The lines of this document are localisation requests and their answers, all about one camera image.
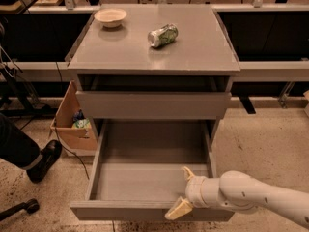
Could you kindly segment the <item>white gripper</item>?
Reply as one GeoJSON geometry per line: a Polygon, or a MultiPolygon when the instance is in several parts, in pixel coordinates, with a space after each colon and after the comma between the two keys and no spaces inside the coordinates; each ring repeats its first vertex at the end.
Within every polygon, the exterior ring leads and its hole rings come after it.
{"type": "Polygon", "coordinates": [[[165,214],[168,220],[178,219],[194,208],[217,208],[222,202],[218,178],[195,176],[186,166],[183,167],[184,179],[187,181],[186,198],[179,197],[165,214]]]}

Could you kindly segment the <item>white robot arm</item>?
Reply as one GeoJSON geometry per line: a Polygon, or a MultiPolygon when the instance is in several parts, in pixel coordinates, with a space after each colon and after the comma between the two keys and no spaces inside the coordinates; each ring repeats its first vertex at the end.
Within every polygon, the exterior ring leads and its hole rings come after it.
{"type": "Polygon", "coordinates": [[[219,178],[195,175],[183,168],[185,198],[179,197],[165,214],[175,220],[194,208],[221,209],[239,213],[264,207],[306,229],[309,228],[309,194],[263,183],[239,171],[225,172],[219,178]]]}

